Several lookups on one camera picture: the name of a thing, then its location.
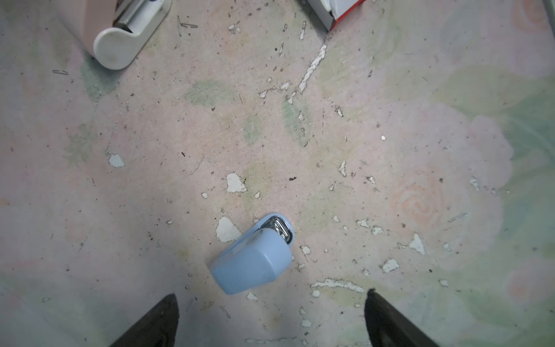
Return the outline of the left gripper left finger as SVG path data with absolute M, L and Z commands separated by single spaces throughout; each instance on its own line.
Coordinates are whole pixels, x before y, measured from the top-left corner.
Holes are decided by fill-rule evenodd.
M 176 295 L 169 294 L 116 339 L 110 347 L 173 347 L 179 317 Z

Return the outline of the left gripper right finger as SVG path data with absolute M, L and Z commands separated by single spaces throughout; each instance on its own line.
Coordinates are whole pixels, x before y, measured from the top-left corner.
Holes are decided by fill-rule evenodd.
M 375 289 L 367 292 L 364 318 L 372 346 L 439 347 Z

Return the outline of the blue mini stapler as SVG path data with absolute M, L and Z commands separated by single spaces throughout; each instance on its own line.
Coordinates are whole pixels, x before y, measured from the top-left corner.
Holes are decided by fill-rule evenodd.
M 228 295 L 271 283 L 293 262 L 294 240 L 290 221 L 279 213 L 271 213 L 219 254 L 210 266 L 210 273 Z

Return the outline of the pink white mini stapler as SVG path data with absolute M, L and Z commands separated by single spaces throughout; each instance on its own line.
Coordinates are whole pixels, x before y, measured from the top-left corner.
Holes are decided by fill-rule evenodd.
M 64 26 L 100 65 L 128 67 L 169 13 L 171 0 L 58 0 Z

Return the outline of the red staple box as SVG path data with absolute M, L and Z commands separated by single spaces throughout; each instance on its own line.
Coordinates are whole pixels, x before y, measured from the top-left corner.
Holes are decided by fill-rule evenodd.
M 306 0 L 323 26 L 330 32 L 365 0 Z

